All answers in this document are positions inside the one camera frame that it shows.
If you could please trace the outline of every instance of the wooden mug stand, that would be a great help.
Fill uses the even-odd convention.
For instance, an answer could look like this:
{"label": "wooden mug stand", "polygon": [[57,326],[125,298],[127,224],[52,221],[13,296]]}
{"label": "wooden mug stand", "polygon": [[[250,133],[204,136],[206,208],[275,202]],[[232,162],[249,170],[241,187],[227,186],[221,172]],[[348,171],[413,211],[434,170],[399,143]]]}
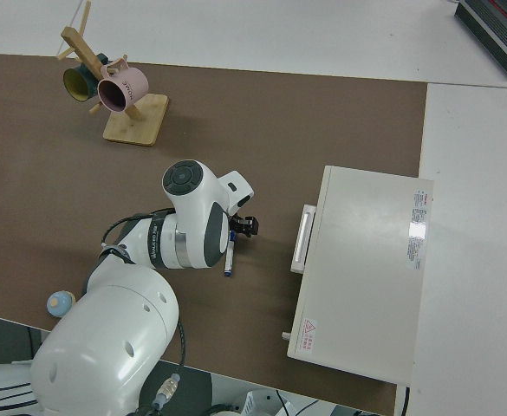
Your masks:
{"label": "wooden mug stand", "polygon": [[[62,39],[66,41],[70,48],[59,54],[57,58],[61,60],[75,52],[80,61],[100,81],[103,78],[101,74],[102,63],[82,37],[88,18],[89,5],[90,2],[87,2],[80,31],[69,26],[62,31]],[[102,103],[98,102],[89,112],[91,114],[96,113],[101,105]],[[165,117],[167,106],[168,97],[166,95],[147,94],[123,113],[111,112],[103,132],[103,138],[120,143],[152,146],[159,135],[160,125]]]}

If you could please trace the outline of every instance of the brown tabletop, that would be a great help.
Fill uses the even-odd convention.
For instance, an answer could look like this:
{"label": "brown tabletop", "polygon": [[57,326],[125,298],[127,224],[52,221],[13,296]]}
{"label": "brown tabletop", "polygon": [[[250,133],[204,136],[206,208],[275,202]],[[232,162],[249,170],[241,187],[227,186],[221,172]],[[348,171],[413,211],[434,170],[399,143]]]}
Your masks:
{"label": "brown tabletop", "polygon": [[[289,267],[302,206],[316,203],[324,166],[417,176],[426,84],[136,64],[170,98],[157,143],[142,147],[102,138],[108,112],[89,115],[97,100],[62,85],[74,65],[0,55],[0,318],[52,329],[47,298],[81,293],[107,227],[171,206],[164,170],[198,159],[243,174],[256,194],[240,215],[260,228],[238,237],[232,278],[224,262],[162,271],[186,365],[392,414],[394,385],[288,358],[281,333],[301,284]],[[163,358],[178,360],[178,337]]]}

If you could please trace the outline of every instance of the wooden base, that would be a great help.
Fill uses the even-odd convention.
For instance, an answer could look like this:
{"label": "wooden base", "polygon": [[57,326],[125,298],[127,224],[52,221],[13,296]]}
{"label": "wooden base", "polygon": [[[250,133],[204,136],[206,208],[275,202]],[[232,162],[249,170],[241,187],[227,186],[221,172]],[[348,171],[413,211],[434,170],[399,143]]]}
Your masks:
{"label": "wooden base", "polygon": [[155,144],[160,124],[165,117],[168,97],[161,94],[147,94],[135,106],[141,112],[143,120],[133,120],[125,113],[111,113],[103,132],[105,139],[141,146]]}

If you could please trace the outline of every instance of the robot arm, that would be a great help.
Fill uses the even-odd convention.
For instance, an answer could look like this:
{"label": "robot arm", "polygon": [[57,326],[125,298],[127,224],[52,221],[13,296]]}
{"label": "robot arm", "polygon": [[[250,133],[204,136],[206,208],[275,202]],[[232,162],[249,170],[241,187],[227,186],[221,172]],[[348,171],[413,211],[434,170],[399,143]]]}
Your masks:
{"label": "robot arm", "polygon": [[86,294],[37,352],[30,379],[45,416],[133,413],[179,316],[172,288],[155,269],[214,265],[231,221],[241,220],[237,210],[253,196],[239,173],[218,179],[194,160],[170,167],[162,184],[174,209],[133,218],[117,244],[104,247]]}
{"label": "robot arm", "polygon": [[238,172],[217,178],[201,162],[182,160],[168,168],[162,185],[174,209],[134,221],[118,242],[137,264],[155,269],[212,267],[226,251],[230,227],[248,237],[257,234],[254,218],[247,219],[254,224],[245,231],[236,215],[254,193]]}

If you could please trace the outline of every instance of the pink mug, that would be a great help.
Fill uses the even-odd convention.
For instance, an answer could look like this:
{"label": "pink mug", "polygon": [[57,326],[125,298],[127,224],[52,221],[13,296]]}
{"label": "pink mug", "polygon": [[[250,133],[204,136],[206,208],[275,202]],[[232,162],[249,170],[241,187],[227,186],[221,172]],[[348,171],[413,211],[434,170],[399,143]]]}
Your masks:
{"label": "pink mug", "polygon": [[[119,65],[114,74],[108,73],[108,68]],[[124,58],[101,67],[103,79],[97,86],[97,94],[101,102],[111,111],[124,111],[149,90],[149,82],[143,72],[137,68],[128,67]]]}

